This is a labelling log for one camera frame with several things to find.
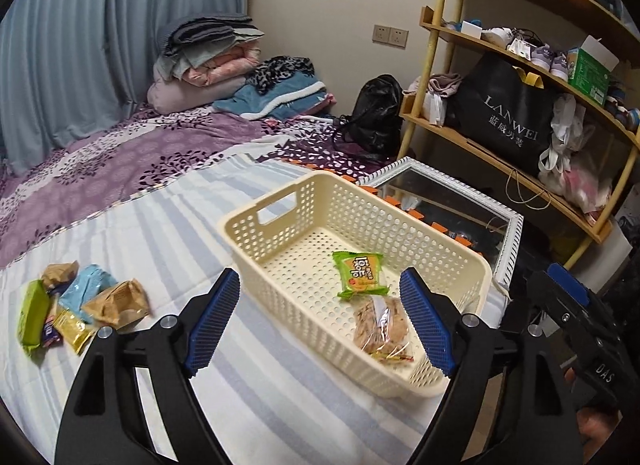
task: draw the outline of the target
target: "stack of folded bedding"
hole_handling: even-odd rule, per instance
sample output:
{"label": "stack of folded bedding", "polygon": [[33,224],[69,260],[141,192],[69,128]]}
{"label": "stack of folded bedding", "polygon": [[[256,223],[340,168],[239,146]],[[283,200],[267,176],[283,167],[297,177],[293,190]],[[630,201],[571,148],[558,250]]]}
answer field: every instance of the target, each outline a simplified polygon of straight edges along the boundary
{"label": "stack of folded bedding", "polygon": [[149,104],[168,114],[230,97],[260,64],[262,36],[243,14],[197,14],[163,26]]}
{"label": "stack of folded bedding", "polygon": [[213,106],[246,120],[284,121],[316,114],[333,103],[334,96],[326,92],[308,58],[279,56],[260,64],[232,98],[217,100]]}

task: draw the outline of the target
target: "green box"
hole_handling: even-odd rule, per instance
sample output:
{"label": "green box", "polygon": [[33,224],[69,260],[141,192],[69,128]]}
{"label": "green box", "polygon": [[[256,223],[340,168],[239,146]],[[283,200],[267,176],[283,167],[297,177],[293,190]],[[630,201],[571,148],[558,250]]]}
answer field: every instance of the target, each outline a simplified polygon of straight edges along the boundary
{"label": "green box", "polygon": [[569,84],[598,105],[604,105],[609,90],[610,72],[582,48],[567,54]]}

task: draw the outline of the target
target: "basket rim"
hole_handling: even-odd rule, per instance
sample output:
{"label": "basket rim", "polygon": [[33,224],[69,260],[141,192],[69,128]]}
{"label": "basket rim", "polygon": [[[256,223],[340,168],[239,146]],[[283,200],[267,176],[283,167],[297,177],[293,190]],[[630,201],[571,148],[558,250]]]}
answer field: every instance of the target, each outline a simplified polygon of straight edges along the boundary
{"label": "basket rim", "polygon": [[[338,175],[332,174],[329,171],[313,171],[313,172],[310,172],[309,174],[296,178],[295,180],[292,180],[287,184],[284,184],[281,187],[276,188],[273,191],[263,194],[262,196],[258,197],[255,200],[250,201],[249,203],[247,203],[242,207],[238,207],[237,209],[232,210],[231,212],[226,214],[223,218],[221,218],[220,221],[218,222],[218,231],[220,235],[223,236],[223,238],[225,239],[229,247],[232,249],[232,252],[236,254],[238,257],[242,258],[242,260],[246,264],[249,264],[249,266],[252,267],[254,271],[258,272],[261,275],[261,278],[266,280],[268,285],[271,286],[271,288],[273,289],[279,290],[280,285],[271,278],[271,275],[266,273],[262,267],[260,267],[251,257],[247,256],[240,249],[237,243],[226,233],[226,226],[229,223],[236,221],[239,216],[243,216],[249,210],[254,209],[258,203],[267,202],[264,204],[264,206],[267,206],[269,204],[268,203],[269,198],[271,198],[273,195],[281,194],[283,190],[289,187],[299,186],[305,180],[323,178],[323,177],[331,178],[334,181],[340,182],[340,184],[343,184],[345,186],[350,185],[354,193],[357,193],[363,197],[369,198],[372,195],[368,191],[361,189],[357,185],[350,183],[344,178],[341,178]],[[378,199],[377,205],[388,211],[394,210],[397,212],[399,210],[397,207],[394,207],[392,204],[387,203],[381,198]],[[412,224],[413,226],[419,226],[420,229],[425,228],[426,226],[428,229],[430,229],[430,235],[433,235],[433,238],[443,239],[447,243],[450,243],[452,241],[452,239],[449,238],[449,236],[444,235],[442,232],[439,232],[438,230],[433,228],[431,225],[427,225],[426,223],[421,222],[420,220],[410,216],[409,214],[406,214],[406,222],[407,224]],[[491,285],[491,279],[492,279],[491,267],[489,266],[489,263],[485,260],[484,257],[482,257],[479,254],[476,254],[476,252],[465,247],[464,245],[460,245],[460,253],[465,254],[466,257],[475,259],[476,261],[481,263],[481,266],[484,267],[484,277],[482,279],[482,284],[478,292],[480,295],[480,301],[478,302],[478,306],[476,307],[476,315],[478,315],[479,317],[479,313],[482,311],[482,309],[484,308],[484,304],[486,303],[489,287]],[[367,366],[373,367],[376,371],[378,371],[379,373],[382,373],[387,379],[390,379],[395,384],[401,386],[403,389],[410,391],[420,397],[428,398],[428,397],[436,397],[437,395],[443,394],[447,386],[449,385],[449,379],[446,376],[443,376],[443,378],[437,384],[434,384],[434,385],[417,386],[417,385],[411,384],[410,382],[406,381],[405,379],[402,379],[401,377],[399,377],[398,375],[390,371],[383,364],[377,362],[375,359],[372,359],[369,355],[366,355],[362,350],[359,350],[357,346],[353,344],[353,342],[349,341],[343,336],[339,336],[338,334],[335,334],[331,330],[325,329],[324,325],[318,320],[317,316],[311,315],[311,313],[308,310],[301,308],[295,301],[293,301],[290,298],[289,295],[286,295],[283,293],[281,293],[280,295],[281,297],[284,297],[284,299],[286,299],[286,301],[288,301],[297,310],[300,310],[310,321],[312,321],[313,323],[318,325],[320,328],[322,328],[322,331],[324,331],[329,336],[331,336],[334,340],[340,343],[341,346],[344,346],[346,349],[350,350],[350,352],[353,355],[356,355],[356,357],[361,362],[363,362]]]}

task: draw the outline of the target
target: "shelf rack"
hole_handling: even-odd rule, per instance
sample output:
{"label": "shelf rack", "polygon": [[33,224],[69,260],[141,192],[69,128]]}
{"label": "shelf rack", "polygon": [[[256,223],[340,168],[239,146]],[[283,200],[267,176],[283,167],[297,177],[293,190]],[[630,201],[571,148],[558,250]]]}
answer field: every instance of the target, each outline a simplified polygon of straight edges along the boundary
{"label": "shelf rack", "polygon": [[[460,21],[462,17],[462,6],[464,0],[456,0],[454,6],[453,20]],[[617,19],[613,14],[605,10],[593,0],[528,0],[539,6],[547,8],[555,12],[567,20],[573,22],[580,28],[588,30],[596,37],[602,38],[603,44],[606,45],[619,58],[626,59],[631,66],[640,66],[640,41]],[[402,102],[401,116],[408,122],[404,137],[402,137],[402,145],[398,154],[398,158],[405,156],[415,131],[416,125],[426,129],[437,136],[444,138],[450,143],[466,150],[467,152],[477,156],[489,165],[500,170],[509,177],[516,177],[518,182],[528,188],[535,194],[544,196],[550,201],[550,205],[563,214],[567,219],[577,225],[585,233],[584,239],[578,246],[574,254],[564,263],[565,268],[570,269],[595,241],[602,243],[611,232],[612,225],[610,222],[610,214],[620,199],[622,191],[626,185],[628,177],[633,169],[633,165],[638,158],[640,152],[640,130],[633,134],[626,130],[619,121],[617,121],[609,112],[605,111],[596,102],[592,101],[588,96],[583,95],[575,90],[564,80],[554,77],[548,72],[537,67],[535,64],[518,57],[517,55],[502,50],[488,42],[475,39],[463,33],[453,31],[442,26],[442,13],[444,10],[445,0],[436,0],[435,8],[432,10],[428,6],[422,8],[420,16],[420,25],[427,29],[429,41],[427,45],[427,53],[422,70],[422,78],[415,95],[406,95]],[[578,102],[584,105],[589,115],[595,117],[605,130],[610,132],[613,137],[627,143],[630,146],[630,153],[626,159],[622,169],[620,178],[612,190],[611,197],[606,207],[602,211],[599,219],[594,225],[590,225],[580,210],[570,205],[560,196],[546,191],[542,183],[531,175],[523,174],[514,168],[508,162],[500,159],[494,153],[485,149],[481,145],[465,138],[458,131],[449,127],[438,127],[431,125],[427,119],[421,116],[422,103],[426,94],[427,82],[431,76],[433,62],[435,58],[438,39],[442,38],[447,42],[447,50],[444,60],[444,72],[449,71],[454,48],[460,45],[478,51],[494,51],[508,58],[508,60],[519,63],[527,69],[535,71],[549,80],[552,84],[559,87],[562,91],[574,95]]]}

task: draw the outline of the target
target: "striped bed sheet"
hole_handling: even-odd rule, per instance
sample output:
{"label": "striped bed sheet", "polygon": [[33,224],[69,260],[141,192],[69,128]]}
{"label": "striped bed sheet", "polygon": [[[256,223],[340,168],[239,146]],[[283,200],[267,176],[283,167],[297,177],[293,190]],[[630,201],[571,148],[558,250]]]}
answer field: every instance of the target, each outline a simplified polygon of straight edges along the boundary
{"label": "striped bed sheet", "polygon": [[[22,286],[49,263],[96,263],[118,280],[135,277],[142,283],[152,309],[152,317],[139,324],[146,329],[208,291],[231,264],[216,230],[223,215],[307,171],[232,156],[64,230],[0,272],[0,396],[47,460],[54,458],[81,357],[63,345],[48,350],[36,365],[22,352],[15,336]],[[503,308],[504,300],[492,292],[482,317],[496,325]],[[138,370],[138,376],[154,445],[174,459],[148,372]],[[307,349],[245,294],[211,364],[191,384],[236,465],[404,464],[439,403],[439,398],[374,396]]]}

